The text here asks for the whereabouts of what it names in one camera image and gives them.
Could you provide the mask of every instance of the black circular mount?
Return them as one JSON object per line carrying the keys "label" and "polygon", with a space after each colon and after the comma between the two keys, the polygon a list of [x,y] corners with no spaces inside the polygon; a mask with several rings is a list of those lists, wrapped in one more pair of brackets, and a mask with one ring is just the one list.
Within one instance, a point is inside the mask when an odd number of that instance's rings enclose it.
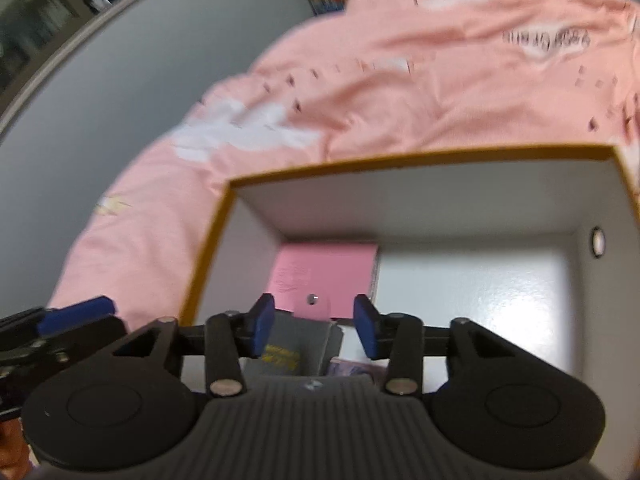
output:
{"label": "black circular mount", "polygon": [[42,383],[22,409],[36,456],[73,470],[146,462],[178,444],[195,420],[191,391],[141,358],[77,365]]}
{"label": "black circular mount", "polygon": [[480,359],[433,396],[431,416],[455,446],[494,465],[545,470],[589,456],[604,430],[600,399],[540,362]]}

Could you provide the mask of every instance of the pink note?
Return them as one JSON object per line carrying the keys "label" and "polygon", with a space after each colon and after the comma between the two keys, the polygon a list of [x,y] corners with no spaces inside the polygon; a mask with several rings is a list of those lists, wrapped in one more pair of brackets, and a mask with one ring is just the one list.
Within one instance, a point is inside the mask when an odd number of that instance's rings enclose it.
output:
{"label": "pink note", "polygon": [[267,292],[297,317],[351,318],[353,298],[370,292],[377,252],[376,244],[283,244]]}

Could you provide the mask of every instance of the ribbed gray surface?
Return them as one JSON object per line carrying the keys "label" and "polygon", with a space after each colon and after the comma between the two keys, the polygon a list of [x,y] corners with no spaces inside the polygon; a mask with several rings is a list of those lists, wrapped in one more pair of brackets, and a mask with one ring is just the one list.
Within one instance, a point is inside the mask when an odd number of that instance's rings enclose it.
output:
{"label": "ribbed gray surface", "polygon": [[112,474],[44,467],[32,480],[603,480],[586,461],[540,473],[482,464],[452,446],[415,399],[366,377],[270,378],[212,401],[177,447]]}

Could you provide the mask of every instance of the round light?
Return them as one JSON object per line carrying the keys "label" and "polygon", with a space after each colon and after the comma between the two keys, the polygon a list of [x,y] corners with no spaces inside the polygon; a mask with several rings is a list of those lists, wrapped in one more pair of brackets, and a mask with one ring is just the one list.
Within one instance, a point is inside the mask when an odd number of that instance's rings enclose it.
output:
{"label": "round light", "polygon": [[591,230],[591,254],[595,258],[601,258],[604,255],[604,251],[607,247],[607,242],[604,237],[604,231],[599,227],[594,227]]}

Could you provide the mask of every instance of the pink bedsheet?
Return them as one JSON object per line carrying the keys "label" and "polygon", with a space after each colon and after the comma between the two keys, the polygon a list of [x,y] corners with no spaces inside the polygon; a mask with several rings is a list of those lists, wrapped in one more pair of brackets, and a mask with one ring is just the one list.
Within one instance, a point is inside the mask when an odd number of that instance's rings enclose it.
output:
{"label": "pink bedsheet", "polygon": [[616,144],[637,179],[638,4],[350,0],[222,81],[104,195],[52,306],[176,316],[233,177],[465,146]]}

